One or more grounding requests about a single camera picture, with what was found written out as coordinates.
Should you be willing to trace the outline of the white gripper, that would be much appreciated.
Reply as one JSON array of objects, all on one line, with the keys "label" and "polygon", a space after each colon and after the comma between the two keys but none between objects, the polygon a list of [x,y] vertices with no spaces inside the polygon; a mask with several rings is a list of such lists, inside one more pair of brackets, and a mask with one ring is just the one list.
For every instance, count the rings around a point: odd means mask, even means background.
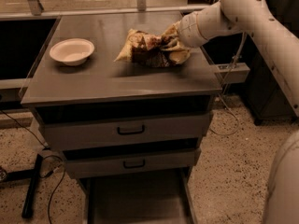
[{"label": "white gripper", "polygon": [[[221,3],[217,2],[171,24],[163,32],[163,37],[178,36],[184,46],[199,48],[215,37],[235,35],[240,32],[241,30],[223,15]],[[183,64],[190,55],[188,50],[172,51],[169,54],[169,60],[173,64]]]}]

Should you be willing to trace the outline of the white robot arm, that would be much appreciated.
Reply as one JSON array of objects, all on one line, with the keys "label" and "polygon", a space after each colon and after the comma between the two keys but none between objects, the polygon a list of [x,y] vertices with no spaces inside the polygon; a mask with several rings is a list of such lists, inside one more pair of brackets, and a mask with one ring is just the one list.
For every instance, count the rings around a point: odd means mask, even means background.
[{"label": "white robot arm", "polygon": [[[299,39],[273,17],[265,0],[220,0],[184,16],[169,30],[187,48],[218,36],[247,34],[299,116]],[[299,224],[299,132],[273,160],[262,224]]]}]

